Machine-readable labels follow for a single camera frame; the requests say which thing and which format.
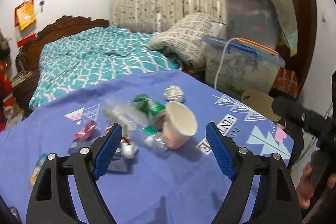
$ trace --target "silver screw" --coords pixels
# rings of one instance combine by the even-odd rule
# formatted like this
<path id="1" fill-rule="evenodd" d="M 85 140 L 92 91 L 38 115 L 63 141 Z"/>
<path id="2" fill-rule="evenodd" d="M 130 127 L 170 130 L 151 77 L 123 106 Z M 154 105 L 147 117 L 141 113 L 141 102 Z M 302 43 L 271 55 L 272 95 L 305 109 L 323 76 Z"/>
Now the silver screw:
<path id="1" fill-rule="evenodd" d="M 83 154 L 83 155 L 88 154 L 89 151 L 90 151 L 90 150 L 89 150 L 87 147 L 83 147 L 83 148 L 81 149 L 81 154 Z"/>
<path id="2" fill-rule="evenodd" d="M 56 155 L 54 153 L 50 153 L 48 155 L 48 160 L 53 160 L 56 157 Z"/>
<path id="3" fill-rule="evenodd" d="M 239 149 L 238 149 L 238 151 L 239 151 L 239 153 L 241 153 L 241 154 L 247 154 L 247 148 L 246 147 L 240 147 Z"/>
<path id="4" fill-rule="evenodd" d="M 276 160 L 280 160 L 281 156 L 278 153 L 274 153 L 273 158 L 275 158 Z"/>

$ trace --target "plaid pillow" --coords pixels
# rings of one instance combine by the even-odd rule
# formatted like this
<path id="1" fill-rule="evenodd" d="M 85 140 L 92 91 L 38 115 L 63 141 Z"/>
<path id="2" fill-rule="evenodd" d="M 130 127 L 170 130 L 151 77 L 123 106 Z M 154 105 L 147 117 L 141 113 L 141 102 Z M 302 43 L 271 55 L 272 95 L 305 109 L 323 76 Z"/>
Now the plaid pillow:
<path id="1" fill-rule="evenodd" d="M 194 13 L 178 21 L 166 32 L 152 37 L 149 49 L 176 53 L 181 62 L 194 70 L 205 70 L 206 43 L 201 40 L 210 29 L 210 22 L 218 22 L 204 13 Z"/>

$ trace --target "blue tablecloth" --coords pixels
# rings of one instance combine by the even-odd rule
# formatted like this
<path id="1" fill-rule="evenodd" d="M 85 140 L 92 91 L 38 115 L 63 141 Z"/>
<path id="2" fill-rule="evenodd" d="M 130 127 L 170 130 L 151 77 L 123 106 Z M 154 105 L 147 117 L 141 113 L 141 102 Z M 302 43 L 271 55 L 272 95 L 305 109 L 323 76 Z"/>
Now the blue tablecloth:
<path id="1" fill-rule="evenodd" d="M 165 103 L 163 90 L 171 84 L 184 91 L 185 104 L 196 116 L 198 131 L 165 160 L 140 148 L 132 172 L 106 174 L 97 181 L 118 224 L 211 223 L 231 181 L 221 174 L 213 153 L 207 153 L 206 146 L 199 145 L 210 121 L 233 137 L 238 146 L 266 156 L 278 152 L 288 163 L 293 140 L 238 101 L 179 70 L 128 75 L 71 92 L 38 107 L 20 125 L 0 133 L 0 194 L 4 201 L 9 207 L 16 207 L 25 222 L 32 189 L 29 180 L 40 155 L 51 152 L 67 155 L 73 135 L 83 128 L 83 124 L 77 125 L 65 114 L 84 107 L 84 113 L 96 119 L 103 134 L 108 123 L 99 104 L 105 98 L 117 96 L 129 101 L 139 93 L 146 93 Z M 71 176 L 69 183 L 78 217 L 87 222 Z M 250 217 L 257 188 L 255 178 L 242 221 Z"/>

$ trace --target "pink plastic wrapper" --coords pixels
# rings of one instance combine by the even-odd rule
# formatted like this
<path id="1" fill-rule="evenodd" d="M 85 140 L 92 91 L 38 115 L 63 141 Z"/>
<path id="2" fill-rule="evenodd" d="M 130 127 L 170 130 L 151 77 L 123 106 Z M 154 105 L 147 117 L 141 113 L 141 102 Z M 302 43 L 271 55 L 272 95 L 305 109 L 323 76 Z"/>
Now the pink plastic wrapper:
<path id="1" fill-rule="evenodd" d="M 79 131 L 78 133 L 76 133 L 73 136 L 73 139 L 74 140 L 85 141 L 85 140 L 87 140 L 88 138 L 91 137 L 95 128 L 96 128 L 96 124 L 95 124 L 94 121 L 88 122 L 81 131 Z"/>

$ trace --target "storage bin lid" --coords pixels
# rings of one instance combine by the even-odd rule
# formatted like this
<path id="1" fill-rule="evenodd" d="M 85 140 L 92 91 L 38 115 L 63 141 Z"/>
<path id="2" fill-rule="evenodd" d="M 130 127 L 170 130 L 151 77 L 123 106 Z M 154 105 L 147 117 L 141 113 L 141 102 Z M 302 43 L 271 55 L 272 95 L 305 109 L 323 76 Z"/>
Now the storage bin lid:
<path id="1" fill-rule="evenodd" d="M 218 38 L 214 38 L 214 37 L 210 37 L 206 35 L 202 37 L 202 41 L 204 41 L 205 43 L 209 45 L 214 45 L 214 46 L 219 46 L 219 47 L 224 47 L 226 44 L 226 41 L 223 39 L 218 39 Z M 231 42 L 230 44 L 232 44 L 234 48 L 237 49 L 238 51 L 246 51 L 250 53 L 253 52 L 257 56 L 257 58 L 272 62 L 273 64 L 278 65 L 281 68 L 284 68 L 286 65 L 283 58 L 279 55 L 266 54 L 263 52 L 259 52 L 258 50 L 255 50 L 255 49 L 252 49 L 252 48 L 249 48 L 249 47 L 246 47 L 246 46 L 234 43 L 234 42 Z"/>

